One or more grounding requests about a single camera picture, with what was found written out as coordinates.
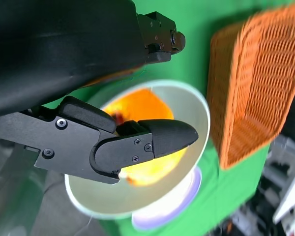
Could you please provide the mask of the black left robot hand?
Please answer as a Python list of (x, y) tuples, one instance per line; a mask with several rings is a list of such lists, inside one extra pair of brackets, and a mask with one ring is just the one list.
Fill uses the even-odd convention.
[(124, 167), (193, 144), (169, 119), (117, 125), (70, 92), (170, 61), (184, 35), (130, 0), (0, 0), (0, 139), (39, 151), (35, 166), (115, 184)]

